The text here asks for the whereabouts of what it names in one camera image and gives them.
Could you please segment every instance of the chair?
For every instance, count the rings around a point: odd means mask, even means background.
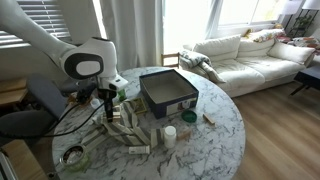
[[[0,117],[0,131],[12,135],[35,136],[46,133],[56,122],[46,111],[19,111]],[[37,139],[25,139],[28,145]],[[12,138],[0,136],[0,147],[12,141]]]
[[[68,78],[58,88],[64,97],[68,97],[71,93],[77,92],[79,89],[79,81]]]
[[[169,62],[165,63],[165,59],[175,58],[176,62]],[[161,64],[163,67],[176,67],[179,68],[179,53],[173,53],[173,54],[161,54]]]
[[[52,81],[41,74],[31,74],[27,77],[27,89],[37,103],[59,120],[65,110],[67,99]]]

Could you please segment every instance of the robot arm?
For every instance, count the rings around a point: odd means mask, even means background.
[[[91,38],[79,47],[60,41],[12,0],[0,1],[0,17],[0,30],[18,36],[47,54],[71,78],[83,80],[96,76],[99,97],[105,100],[108,119],[112,118],[112,98],[128,82],[117,73],[116,49],[111,41]]]

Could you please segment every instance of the cable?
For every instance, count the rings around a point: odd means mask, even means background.
[[[69,132],[66,132],[66,133],[62,133],[62,134],[46,135],[46,136],[43,136],[43,137],[64,136],[64,135],[71,134],[71,133],[77,131],[77,130],[80,129],[83,125],[85,125],[85,124],[91,119],[91,117],[97,112],[97,110],[100,109],[103,105],[104,105],[104,102],[103,102],[99,107],[97,107],[97,108],[90,114],[90,116],[89,116],[82,124],[80,124],[80,126],[78,126],[77,128],[75,128],[74,130],[69,131]]]
[[[40,134],[41,135],[45,135],[47,134],[48,132],[52,131],[54,128],[56,128],[60,123],[61,121],[69,114],[70,111],[72,111],[74,108],[78,107],[80,105],[80,103],[77,103],[76,105],[72,106],[70,109],[68,109],[67,112],[65,112],[61,117],[60,119],[57,121],[57,123],[55,125],[53,125],[48,131],[46,131],[45,133],[42,133]]]
[[[74,109],[74,108],[77,107],[78,105],[80,105],[80,104],[74,105],[74,106],[71,107],[63,116],[61,116],[61,118],[59,119],[59,122],[55,125],[55,127],[63,120],[63,118],[64,118],[72,109]],[[96,113],[96,111],[97,111],[98,109],[100,109],[103,105],[104,105],[104,102],[101,103],[101,105],[100,105],[99,107],[97,107],[97,108],[90,114],[90,116],[89,116],[80,126],[78,126],[77,128],[75,128],[74,130],[69,131],[69,132],[66,132],[66,133],[53,134],[53,135],[24,136],[24,135],[8,134],[8,133],[4,133],[4,132],[1,132],[1,131],[0,131],[0,137],[13,138],[13,139],[35,139],[35,138],[43,138],[43,137],[57,137],[57,136],[64,136],[64,135],[67,135],[67,134],[71,134],[71,133],[77,131],[78,129],[80,129],[83,125],[85,125],[85,124],[90,120],[90,118]]]

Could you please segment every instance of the cup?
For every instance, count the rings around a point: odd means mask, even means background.
[[[97,98],[93,98],[93,99],[90,101],[90,104],[91,104],[91,107],[92,107],[93,109],[97,109],[97,108],[101,105],[99,99],[97,99]]]

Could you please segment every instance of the round table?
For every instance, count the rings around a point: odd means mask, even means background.
[[[142,97],[139,76],[167,70],[163,67],[144,67],[119,73],[129,81],[128,99]],[[172,125],[177,133],[192,129],[188,140],[177,142],[172,149],[158,145],[149,155],[130,155],[128,147],[109,138],[90,151],[91,164],[85,172],[71,173],[61,169],[59,158],[67,147],[81,142],[89,125],[61,137],[52,144],[53,160],[61,179],[231,179],[244,153],[245,130],[242,117],[229,96],[214,83],[196,74],[177,70],[198,90],[198,103],[192,108],[197,114],[195,123],[181,120],[181,113],[155,119],[152,112],[139,115],[140,126],[160,128]],[[59,124],[55,134],[80,125],[93,109],[78,108]],[[213,127],[203,120],[203,113],[215,121]]]

